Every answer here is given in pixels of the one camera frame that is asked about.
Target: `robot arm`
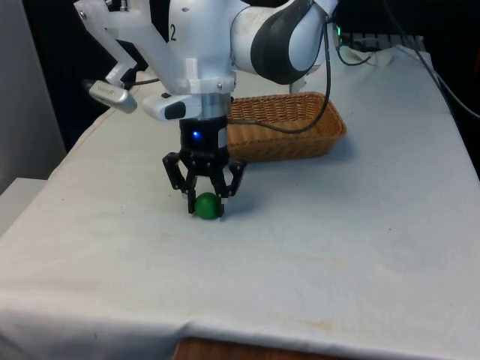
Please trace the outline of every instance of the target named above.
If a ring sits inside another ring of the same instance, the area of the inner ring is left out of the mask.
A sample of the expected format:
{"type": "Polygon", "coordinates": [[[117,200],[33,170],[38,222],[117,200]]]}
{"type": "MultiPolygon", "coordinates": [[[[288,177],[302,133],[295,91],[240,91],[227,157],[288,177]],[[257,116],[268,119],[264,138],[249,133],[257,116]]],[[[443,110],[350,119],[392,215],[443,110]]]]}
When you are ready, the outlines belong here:
{"type": "Polygon", "coordinates": [[[335,5],[336,1],[290,0],[276,9],[243,10],[232,25],[236,67],[281,85],[302,78],[317,60],[323,22],[335,5]]]}
{"type": "Polygon", "coordinates": [[[197,177],[210,178],[221,216],[246,165],[231,160],[227,147],[234,70],[279,84],[303,77],[317,60],[322,30],[337,0],[289,0],[275,9],[250,7],[241,0],[171,0],[169,43],[152,25],[149,0],[130,2],[127,6],[123,0],[119,12],[109,11],[106,0],[75,3],[87,30],[118,61],[106,77],[109,84],[95,82],[90,94],[125,112],[135,109],[134,99],[119,87],[135,61],[116,40],[131,42],[169,91],[147,97],[143,109],[158,120],[180,122],[180,152],[163,159],[172,187],[187,197],[193,213],[197,177]],[[185,177],[180,161],[187,168],[185,177]],[[231,184],[225,182],[226,167],[233,175],[231,184]]]}

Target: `white cloth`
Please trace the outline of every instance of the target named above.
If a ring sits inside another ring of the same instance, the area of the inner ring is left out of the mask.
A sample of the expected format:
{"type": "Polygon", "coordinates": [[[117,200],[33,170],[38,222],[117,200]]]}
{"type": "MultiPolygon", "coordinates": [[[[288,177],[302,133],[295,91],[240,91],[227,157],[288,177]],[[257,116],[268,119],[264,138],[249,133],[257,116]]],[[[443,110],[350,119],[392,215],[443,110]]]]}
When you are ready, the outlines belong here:
{"type": "MultiPolygon", "coordinates": [[[[480,187],[448,107],[401,52],[388,67],[332,61],[346,138],[320,159],[250,165],[222,220],[190,217],[170,186],[178,124],[96,121],[0,239],[0,359],[161,359],[186,336],[478,358],[480,187]]],[[[303,90],[324,83],[321,68],[303,90]]]]}

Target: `woven basket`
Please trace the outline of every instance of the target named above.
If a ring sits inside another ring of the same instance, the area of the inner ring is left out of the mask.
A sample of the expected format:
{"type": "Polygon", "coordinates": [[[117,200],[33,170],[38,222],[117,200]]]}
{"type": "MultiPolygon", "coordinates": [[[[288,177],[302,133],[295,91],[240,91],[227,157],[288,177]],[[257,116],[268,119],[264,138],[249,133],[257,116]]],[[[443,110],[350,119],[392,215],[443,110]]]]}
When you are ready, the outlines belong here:
{"type": "MultiPolygon", "coordinates": [[[[230,120],[257,120],[293,130],[309,125],[325,97],[316,92],[245,97],[233,101],[230,120]]],[[[332,103],[313,129],[289,135],[255,125],[229,125],[232,158],[247,162],[282,161],[323,156],[332,150],[347,128],[332,103]]]]}

